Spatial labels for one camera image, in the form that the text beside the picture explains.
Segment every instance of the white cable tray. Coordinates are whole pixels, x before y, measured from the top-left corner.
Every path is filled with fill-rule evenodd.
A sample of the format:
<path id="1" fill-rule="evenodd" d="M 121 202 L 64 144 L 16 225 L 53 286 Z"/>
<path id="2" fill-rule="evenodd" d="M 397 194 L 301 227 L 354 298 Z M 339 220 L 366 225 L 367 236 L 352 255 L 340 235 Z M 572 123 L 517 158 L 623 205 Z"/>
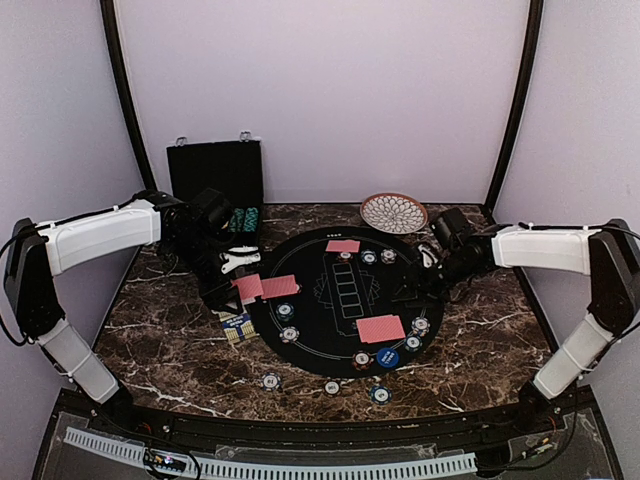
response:
<path id="1" fill-rule="evenodd" d="M 67 428 L 64 442 L 120 463 L 145 468 L 142 461 L 145 447 L 141 442 L 115 440 L 73 427 Z M 182 478 L 196 477 L 197 470 L 187 455 L 176 455 L 175 452 L 171 455 L 186 462 L 186 470 L 180 474 L 171 469 L 156 467 L 159 471 L 173 472 Z M 203 480 L 424 480 L 477 471 L 474 453 L 414 462 L 335 467 L 267 465 L 214 460 L 197 455 L 195 457 L 202 467 Z"/>

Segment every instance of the poker chip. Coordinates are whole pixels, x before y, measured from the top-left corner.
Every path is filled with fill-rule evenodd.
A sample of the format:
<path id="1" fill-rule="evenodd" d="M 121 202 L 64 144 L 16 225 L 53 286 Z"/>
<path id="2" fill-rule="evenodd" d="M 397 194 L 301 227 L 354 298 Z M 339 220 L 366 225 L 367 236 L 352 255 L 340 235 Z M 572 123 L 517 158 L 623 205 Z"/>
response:
<path id="1" fill-rule="evenodd" d="M 286 327 L 280 332 L 280 340 L 282 343 L 293 343 L 300 336 L 300 332 L 296 327 Z"/>
<path id="2" fill-rule="evenodd" d="M 373 265 L 378 261 L 378 257 L 373 250 L 363 250 L 360 253 L 360 260 L 362 260 L 362 263 L 365 265 Z"/>
<path id="3" fill-rule="evenodd" d="M 415 335 L 409 335 L 404 339 L 404 348 L 408 352 L 417 352 L 422 347 L 422 340 Z"/>
<path id="4" fill-rule="evenodd" d="M 380 258 L 382 259 L 382 263 L 385 263 L 387 265 L 392 264 L 392 263 L 396 263 L 396 257 L 398 255 L 396 254 L 395 251 L 391 250 L 390 248 L 387 248 L 385 250 L 382 251 L 382 253 L 380 254 Z"/>
<path id="5" fill-rule="evenodd" d="M 400 355 L 393 348 L 381 348 L 376 355 L 376 360 L 384 368 L 393 368 L 400 361 Z"/>
<path id="6" fill-rule="evenodd" d="M 327 395 L 337 395 L 340 392 L 340 385 L 334 381 L 327 382 L 324 385 L 324 391 Z"/>
<path id="7" fill-rule="evenodd" d="M 281 303 L 276 308 L 276 317 L 281 322 L 288 322 L 293 318 L 293 305 L 290 303 Z"/>
<path id="8" fill-rule="evenodd" d="M 391 390 L 386 387 L 381 387 L 380 385 L 376 385 L 369 390 L 369 398 L 376 405 L 386 405 L 391 401 L 393 394 Z"/>
<path id="9" fill-rule="evenodd" d="M 265 392 L 273 392 L 280 388 L 282 382 L 280 381 L 280 375 L 277 373 L 266 373 L 261 380 L 262 389 Z"/>
<path id="10" fill-rule="evenodd" d="M 411 329 L 417 335 L 424 337 L 427 333 L 429 333 L 429 328 L 431 325 L 429 324 L 429 320 L 424 317 L 416 317 L 411 322 Z"/>
<path id="11" fill-rule="evenodd" d="M 356 370 L 367 370 L 373 363 L 373 357 L 367 352 L 358 352 L 353 355 L 351 364 Z"/>
<path id="12" fill-rule="evenodd" d="M 352 256 L 353 255 L 351 255 L 349 252 L 342 252 L 341 254 L 338 255 L 338 261 L 342 263 L 347 263 L 351 260 Z"/>

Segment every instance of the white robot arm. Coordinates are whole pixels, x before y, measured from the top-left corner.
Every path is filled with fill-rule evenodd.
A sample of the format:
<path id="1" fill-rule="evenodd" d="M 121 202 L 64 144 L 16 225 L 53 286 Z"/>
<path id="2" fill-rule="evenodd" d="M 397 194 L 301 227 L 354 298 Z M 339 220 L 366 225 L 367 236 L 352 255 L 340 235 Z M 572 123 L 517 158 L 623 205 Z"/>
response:
<path id="1" fill-rule="evenodd" d="M 464 278 L 497 267 L 534 267 L 591 276 L 584 319 L 520 391 L 520 402 L 545 403 L 588 371 L 624 335 L 640 310 L 640 250 L 623 220 L 597 227 L 494 225 L 475 232 L 458 209 L 431 229 L 448 256 L 423 269 L 413 288 L 446 294 Z"/>
<path id="2" fill-rule="evenodd" d="M 196 274 L 200 296 L 209 308 L 233 310 L 229 305 L 241 303 L 224 274 L 231 262 L 243 263 L 243 257 L 222 252 L 219 239 L 231 214 L 229 203 L 213 190 L 190 203 L 145 191 L 102 212 L 37 225 L 30 219 L 19 221 L 4 287 L 20 331 L 95 402 L 127 402 L 126 389 L 66 320 L 53 277 L 109 253 L 159 243 Z M 255 261 L 251 253 L 245 258 Z"/>

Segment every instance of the red playing card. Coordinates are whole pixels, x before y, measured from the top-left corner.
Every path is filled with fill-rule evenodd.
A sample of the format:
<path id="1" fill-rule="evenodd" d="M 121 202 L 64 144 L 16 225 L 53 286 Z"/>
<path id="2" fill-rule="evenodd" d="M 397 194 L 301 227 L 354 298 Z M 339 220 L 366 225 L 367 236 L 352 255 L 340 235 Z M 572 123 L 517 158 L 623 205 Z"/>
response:
<path id="1" fill-rule="evenodd" d="M 356 320 L 362 343 L 378 343 L 404 338 L 402 321 L 397 315 L 360 318 Z"/>
<path id="2" fill-rule="evenodd" d="M 262 282 L 260 281 L 260 275 L 247 275 L 236 280 L 232 280 L 233 285 L 238 286 L 240 292 L 240 300 L 243 304 L 252 303 L 255 297 L 261 296 L 264 291 L 262 289 Z"/>
<path id="3" fill-rule="evenodd" d="M 329 240 L 326 251 L 335 253 L 358 253 L 360 251 L 360 242 L 357 240 Z"/>
<path id="4" fill-rule="evenodd" d="M 284 277 L 266 278 L 262 280 L 263 300 L 270 298 L 295 295 L 299 288 L 295 275 L 285 275 Z"/>

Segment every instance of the black frame pole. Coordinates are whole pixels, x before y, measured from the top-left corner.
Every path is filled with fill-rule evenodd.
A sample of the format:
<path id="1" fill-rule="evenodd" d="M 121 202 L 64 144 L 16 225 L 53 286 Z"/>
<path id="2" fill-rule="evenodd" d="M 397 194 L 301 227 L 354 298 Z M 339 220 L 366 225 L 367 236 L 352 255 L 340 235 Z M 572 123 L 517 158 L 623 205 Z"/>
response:
<path id="1" fill-rule="evenodd" d="M 100 0 L 100 8 L 102 10 L 102 23 L 104 26 L 104 35 L 107 39 L 107 48 L 109 49 L 109 58 L 111 59 L 111 68 L 113 70 L 113 78 L 116 81 L 118 89 L 118 97 L 120 98 L 120 108 L 124 115 L 124 121 L 129 132 L 129 139 L 133 147 L 133 153 L 138 163 L 140 176 L 147 189 L 157 190 L 158 186 L 153 177 L 151 164 L 147 151 L 144 148 L 138 117 L 133 105 L 133 97 L 129 89 L 129 80 L 127 79 L 127 70 L 122 55 L 122 45 L 120 44 L 120 35 L 118 34 L 118 22 L 116 19 L 115 6 L 113 0 Z"/>
<path id="2" fill-rule="evenodd" d="M 509 161 L 513 153 L 513 147 L 516 143 L 520 121 L 522 120 L 522 112 L 524 104 L 527 100 L 527 92 L 529 91 L 529 83 L 531 81 L 531 72 L 533 71 L 533 61 L 536 56 L 536 48 L 538 46 L 538 36 L 540 34 L 540 25 L 542 24 L 542 8 L 544 0 L 531 0 L 529 4 L 529 19 L 527 21 L 527 31 L 524 37 L 524 47 L 522 49 L 522 59 L 520 60 L 520 70 L 518 71 L 518 80 L 513 94 L 513 103 L 509 112 L 509 120 L 507 128 L 504 132 L 502 146 L 496 168 L 491 179 L 491 186 L 484 201 L 484 207 L 493 212 L 500 196 L 500 190 L 509 168 Z"/>

